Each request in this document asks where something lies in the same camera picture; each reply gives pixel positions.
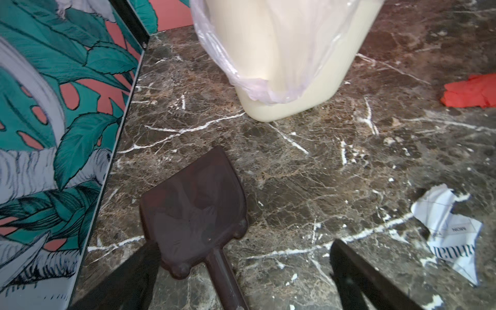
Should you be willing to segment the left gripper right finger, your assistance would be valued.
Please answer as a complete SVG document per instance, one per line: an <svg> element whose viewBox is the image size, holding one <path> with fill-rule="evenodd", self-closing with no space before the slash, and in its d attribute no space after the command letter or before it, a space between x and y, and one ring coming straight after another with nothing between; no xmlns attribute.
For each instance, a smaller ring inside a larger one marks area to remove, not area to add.
<svg viewBox="0 0 496 310"><path fill-rule="evenodd" d="M422 309L342 240L333 242L329 261L343 309L368 309L367 300L376 309Z"/></svg>

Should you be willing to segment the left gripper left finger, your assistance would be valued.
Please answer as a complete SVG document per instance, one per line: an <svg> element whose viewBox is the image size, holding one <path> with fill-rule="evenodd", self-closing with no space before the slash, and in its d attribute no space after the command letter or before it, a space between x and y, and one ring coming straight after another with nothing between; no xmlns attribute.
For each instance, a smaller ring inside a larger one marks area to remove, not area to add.
<svg viewBox="0 0 496 310"><path fill-rule="evenodd" d="M160 250L148 241L70 309L148 309L160 267Z"/></svg>

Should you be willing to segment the dark brown dustpan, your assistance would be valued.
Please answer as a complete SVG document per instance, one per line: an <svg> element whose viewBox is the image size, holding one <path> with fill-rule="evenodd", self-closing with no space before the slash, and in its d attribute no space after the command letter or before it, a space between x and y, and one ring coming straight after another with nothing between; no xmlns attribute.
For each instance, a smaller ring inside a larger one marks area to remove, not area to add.
<svg viewBox="0 0 496 310"><path fill-rule="evenodd" d="M186 279L204 263L224 309L247 309L223 248L248 230L240 179L222 147L215 147L148 190L139 212L144 235L158 244L162 267Z"/></svg>

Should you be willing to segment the cream trash bin with liner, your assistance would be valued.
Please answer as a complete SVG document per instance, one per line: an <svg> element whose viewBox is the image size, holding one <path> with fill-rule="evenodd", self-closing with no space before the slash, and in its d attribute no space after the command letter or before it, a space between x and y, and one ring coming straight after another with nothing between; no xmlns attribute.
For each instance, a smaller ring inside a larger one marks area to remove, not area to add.
<svg viewBox="0 0 496 310"><path fill-rule="evenodd" d="M248 116L281 120L343 82L382 1L191 1L204 50Z"/></svg>

